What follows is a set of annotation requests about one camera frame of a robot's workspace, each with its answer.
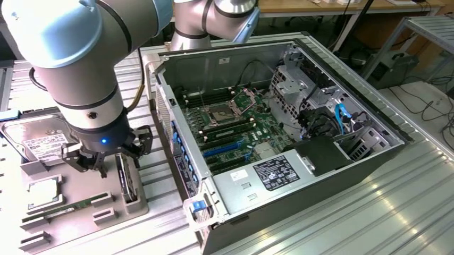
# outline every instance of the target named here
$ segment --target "wooden table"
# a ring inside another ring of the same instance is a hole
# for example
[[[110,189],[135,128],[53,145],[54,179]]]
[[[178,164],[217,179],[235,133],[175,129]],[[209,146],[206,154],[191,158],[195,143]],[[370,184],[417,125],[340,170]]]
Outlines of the wooden table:
[[[397,13],[397,12],[428,12],[429,16],[434,16],[440,11],[441,7],[445,6],[440,0],[428,0],[430,7],[421,8],[418,4],[414,5],[394,5],[388,0],[374,0],[368,13]],[[346,5],[333,3],[329,4],[325,1],[316,4],[309,0],[260,0],[261,17],[262,18],[277,18],[277,17],[296,17],[296,16],[326,16],[326,15],[342,15],[344,13],[350,14],[352,18],[348,22],[346,28],[341,34],[340,40],[336,44],[334,50],[340,50],[354,23],[358,20],[360,13],[365,8],[368,0],[362,0],[360,4],[350,4],[346,10]],[[409,47],[413,43],[410,39],[404,47]]]

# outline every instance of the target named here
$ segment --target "robotic arm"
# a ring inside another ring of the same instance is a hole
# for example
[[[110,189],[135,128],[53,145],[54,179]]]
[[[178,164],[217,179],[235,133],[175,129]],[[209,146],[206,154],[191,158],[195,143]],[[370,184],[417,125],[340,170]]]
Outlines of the robotic arm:
[[[173,49],[210,46],[207,33],[246,42],[258,14],[256,0],[175,0]],[[173,3],[4,0],[3,16],[81,141],[63,146],[63,159],[106,177],[106,156],[151,151],[150,126],[130,128],[114,67],[170,23]]]

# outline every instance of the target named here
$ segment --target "screw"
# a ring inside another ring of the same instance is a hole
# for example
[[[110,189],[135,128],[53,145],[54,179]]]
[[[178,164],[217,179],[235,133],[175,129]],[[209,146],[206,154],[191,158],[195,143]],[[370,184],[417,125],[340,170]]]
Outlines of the screw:
[[[94,120],[98,117],[98,113],[91,112],[91,113],[87,114],[87,117],[89,117],[89,119]]]

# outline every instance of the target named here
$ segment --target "motherboard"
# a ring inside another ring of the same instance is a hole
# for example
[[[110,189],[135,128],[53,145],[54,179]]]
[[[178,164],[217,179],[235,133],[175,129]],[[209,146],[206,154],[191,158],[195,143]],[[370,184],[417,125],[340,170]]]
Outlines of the motherboard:
[[[269,158],[294,143],[272,114],[273,97],[250,88],[238,88],[230,94],[230,100],[213,104],[209,97],[199,97],[202,105],[183,110],[215,175]]]

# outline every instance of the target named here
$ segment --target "hard drive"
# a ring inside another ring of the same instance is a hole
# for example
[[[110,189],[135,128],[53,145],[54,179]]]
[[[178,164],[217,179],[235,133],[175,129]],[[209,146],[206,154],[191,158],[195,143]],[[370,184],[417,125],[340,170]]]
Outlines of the hard drive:
[[[39,160],[47,166],[63,162],[62,144],[78,142],[57,107],[25,113],[19,119],[0,122],[0,133],[26,162]]]

